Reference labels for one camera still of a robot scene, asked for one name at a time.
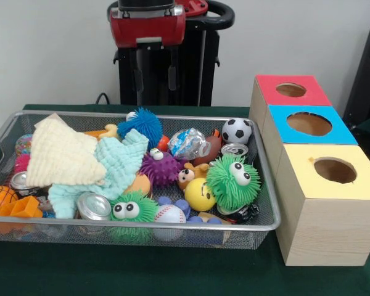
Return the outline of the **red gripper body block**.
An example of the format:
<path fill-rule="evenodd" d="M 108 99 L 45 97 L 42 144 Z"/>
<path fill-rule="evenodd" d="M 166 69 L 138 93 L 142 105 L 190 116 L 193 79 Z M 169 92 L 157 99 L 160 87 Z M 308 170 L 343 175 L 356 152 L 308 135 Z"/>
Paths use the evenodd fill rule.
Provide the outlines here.
<path fill-rule="evenodd" d="M 186 27 L 184 13 L 156 18 L 116 18 L 110 13 L 110 26 L 119 48 L 137 48 L 141 43 L 176 46 L 182 43 Z"/>

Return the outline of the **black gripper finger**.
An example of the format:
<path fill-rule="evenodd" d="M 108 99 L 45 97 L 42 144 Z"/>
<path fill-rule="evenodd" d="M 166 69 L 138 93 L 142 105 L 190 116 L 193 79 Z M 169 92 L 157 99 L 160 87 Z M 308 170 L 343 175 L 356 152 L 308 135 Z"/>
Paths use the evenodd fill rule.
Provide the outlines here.
<path fill-rule="evenodd" d="M 178 88 L 178 46 L 172 46 L 170 50 L 170 66 L 168 68 L 168 88 L 176 91 Z"/>
<path fill-rule="evenodd" d="M 132 50 L 132 72 L 134 80 L 134 88 L 137 93 L 141 93 L 144 89 L 142 70 L 139 68 L 137 60 L 137 49 Z"/>

